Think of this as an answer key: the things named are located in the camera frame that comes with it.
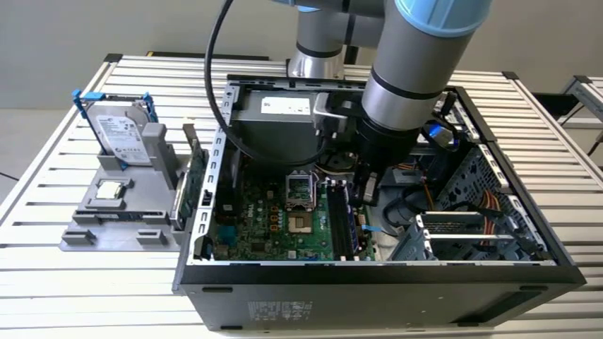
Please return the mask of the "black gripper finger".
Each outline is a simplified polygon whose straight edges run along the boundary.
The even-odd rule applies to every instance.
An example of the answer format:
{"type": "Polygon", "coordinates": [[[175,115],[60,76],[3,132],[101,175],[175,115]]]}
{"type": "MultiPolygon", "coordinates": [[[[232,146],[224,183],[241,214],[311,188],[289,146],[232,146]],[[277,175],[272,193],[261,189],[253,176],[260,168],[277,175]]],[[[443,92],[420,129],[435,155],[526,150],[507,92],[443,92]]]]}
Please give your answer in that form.
{"type": "Polygon", "coordinates": [[[363,202],[368,206],[376,206],[379,200],[379,188],[377,188],[377,174],[372,172],[367,178],[364,185],[363,202]]]}
{"type": "Polygon", "coordinates": [[[365,188],[365,175],[363,172],[355,172],[351,185],[348,187],[348,205],[359,207],[364,204],[364,188],[365,188]]]}

